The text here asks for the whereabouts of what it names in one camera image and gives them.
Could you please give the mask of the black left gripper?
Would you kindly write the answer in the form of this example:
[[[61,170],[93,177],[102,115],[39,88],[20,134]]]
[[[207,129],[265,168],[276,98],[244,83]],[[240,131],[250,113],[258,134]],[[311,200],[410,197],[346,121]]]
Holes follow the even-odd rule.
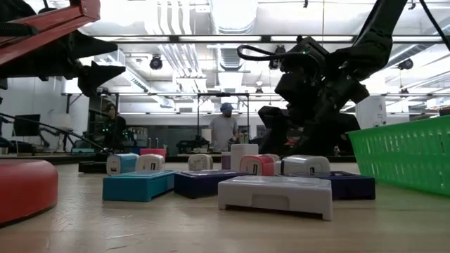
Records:
[[[80,91],[87,97],[93,97],[97,96],[98,87],[121,75],[126,67],[95,62],[82,67],[76,58],[97,56],[117,49],[118,46],[112,42],[95,39],[76,30],[0,65],[0,78],[39,77],[45,80],[54,76],[73,78],[78,75]]]

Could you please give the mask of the large white USB charger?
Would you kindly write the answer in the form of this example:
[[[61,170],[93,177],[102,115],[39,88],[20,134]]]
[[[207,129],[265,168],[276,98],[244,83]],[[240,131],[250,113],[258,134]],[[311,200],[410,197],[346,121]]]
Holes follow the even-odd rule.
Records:
[[[277,174],[330,172],[330,162],[323,156],[292,155],[276,162]]]

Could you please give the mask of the pink white USB charger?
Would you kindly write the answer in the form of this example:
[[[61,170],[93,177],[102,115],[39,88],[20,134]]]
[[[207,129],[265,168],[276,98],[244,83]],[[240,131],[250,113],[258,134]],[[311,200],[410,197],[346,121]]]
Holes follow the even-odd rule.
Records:
[[[275,159],[268,155],[246,155],[240,160],[240,171],[257,176],[274,176]]]

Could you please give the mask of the white rectangular box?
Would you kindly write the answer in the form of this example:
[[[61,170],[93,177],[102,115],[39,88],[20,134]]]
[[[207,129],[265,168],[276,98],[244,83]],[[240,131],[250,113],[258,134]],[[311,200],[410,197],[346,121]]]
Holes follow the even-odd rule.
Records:
[[[218,208],[228,206],[320,214],[333,219],[331,181],[318,178],[237,176],[218,183]]]

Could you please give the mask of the navy blue rectangular box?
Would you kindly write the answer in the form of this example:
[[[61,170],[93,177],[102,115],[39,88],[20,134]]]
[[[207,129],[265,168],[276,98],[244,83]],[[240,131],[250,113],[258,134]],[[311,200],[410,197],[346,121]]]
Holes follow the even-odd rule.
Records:
[[[375,179],[371,176],[352,174],[345,171],[281,174],[287,177],[305,177],[329,180],[333,200],[374,200]]]
[[[197,199],[217,195],[218,184],[247,172],[231,170],[180,171],[174,175],[174,192],[178,195]]]

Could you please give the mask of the blue white USB charger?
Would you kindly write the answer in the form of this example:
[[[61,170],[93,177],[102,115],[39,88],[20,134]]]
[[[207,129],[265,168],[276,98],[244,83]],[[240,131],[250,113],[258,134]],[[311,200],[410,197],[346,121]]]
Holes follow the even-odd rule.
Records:
[[[134,153],[109,155],[106,160],[106,174],[123,174],[136,171],[139,155]]]

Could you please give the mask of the white green USB charger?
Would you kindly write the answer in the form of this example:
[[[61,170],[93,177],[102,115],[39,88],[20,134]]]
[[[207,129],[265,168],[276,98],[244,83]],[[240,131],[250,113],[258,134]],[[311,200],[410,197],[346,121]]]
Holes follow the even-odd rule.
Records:
[[[212,170],[213,166],[213,159],[208,154],[194,154],[188,159],[189,171]]]

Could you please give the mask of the teal rectangular box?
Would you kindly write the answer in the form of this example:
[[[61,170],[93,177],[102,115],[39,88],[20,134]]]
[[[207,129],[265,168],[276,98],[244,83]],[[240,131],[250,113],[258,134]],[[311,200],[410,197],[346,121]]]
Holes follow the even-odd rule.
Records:
[[[103,179],[104,201],[150,202],[174,189],[175,171],[141,171]]]

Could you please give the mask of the person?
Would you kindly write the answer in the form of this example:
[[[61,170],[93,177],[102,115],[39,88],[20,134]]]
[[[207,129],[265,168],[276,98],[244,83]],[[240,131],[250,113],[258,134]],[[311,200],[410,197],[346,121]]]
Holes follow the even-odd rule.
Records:
[[[116,113],[116,107],[112,103],[107,104],[105,112],[108,115],[108,119],[103,127],[103,145],[114,152],[121,152],[124,149],[122,142],[124,138],[123,132],[126,129],[126,120]]]
[[[212,150],[214,153],[227,151],[229,142],[235,142],[238,137],[238,123],[232,116],[232,104],[223,103],[220,111],[221,115],[210,122]]]

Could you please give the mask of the white pillar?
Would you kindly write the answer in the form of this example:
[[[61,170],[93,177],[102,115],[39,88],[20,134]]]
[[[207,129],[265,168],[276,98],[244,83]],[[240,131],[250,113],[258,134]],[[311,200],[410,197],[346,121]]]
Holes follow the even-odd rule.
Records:
[[[369,96],[356,104],[356,119],[361,129],[381,127],[387,123],[384,96]]]

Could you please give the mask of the black computer monitor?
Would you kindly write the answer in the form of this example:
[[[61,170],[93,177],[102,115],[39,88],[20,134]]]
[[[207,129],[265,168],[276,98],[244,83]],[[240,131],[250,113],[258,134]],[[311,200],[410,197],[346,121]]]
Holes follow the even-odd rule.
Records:
[[[38,136],[40,115],[17,115],[13,123],[15,136]]]

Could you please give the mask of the green plastic basket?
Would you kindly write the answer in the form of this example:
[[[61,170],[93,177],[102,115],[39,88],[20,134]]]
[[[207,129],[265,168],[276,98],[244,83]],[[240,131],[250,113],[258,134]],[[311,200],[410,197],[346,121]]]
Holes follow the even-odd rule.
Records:
[[[450,115],[348,135],[361,174],[450,197]]]

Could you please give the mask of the red desk lamp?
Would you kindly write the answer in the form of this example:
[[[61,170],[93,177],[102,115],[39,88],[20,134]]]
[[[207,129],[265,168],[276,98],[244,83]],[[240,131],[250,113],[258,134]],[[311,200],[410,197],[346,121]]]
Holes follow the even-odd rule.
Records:
[[[58,172],[45,160],[0,160],[0,228],[42,214],[58,201]]]

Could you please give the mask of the black aluminium table frame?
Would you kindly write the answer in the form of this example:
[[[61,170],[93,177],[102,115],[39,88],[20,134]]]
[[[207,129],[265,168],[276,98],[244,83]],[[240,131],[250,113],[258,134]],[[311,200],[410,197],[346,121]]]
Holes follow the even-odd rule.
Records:
[[[46,160],[51,164],[76,164],[79,162],[96,161],[95,155],[47,155],[47,156],[22,156],[16,157],[15,155],[0,155],[0,160]],[[330,163],[355,163],[356,158],[354,156],[343,157],[328,157]],[[169,156],[166,157],[166,162],[169,163],[182,163],[187,162],[187,156]],[[213,157],[213,161],[216,163],[221,162],[220,157]]]

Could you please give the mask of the silver ceiling duct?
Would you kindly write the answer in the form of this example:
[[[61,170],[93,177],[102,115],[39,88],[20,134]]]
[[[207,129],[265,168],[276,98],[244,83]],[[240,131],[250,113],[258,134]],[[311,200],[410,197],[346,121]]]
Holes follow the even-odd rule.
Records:
[[[251,34],[258,0],[208,0],[214,33]]]

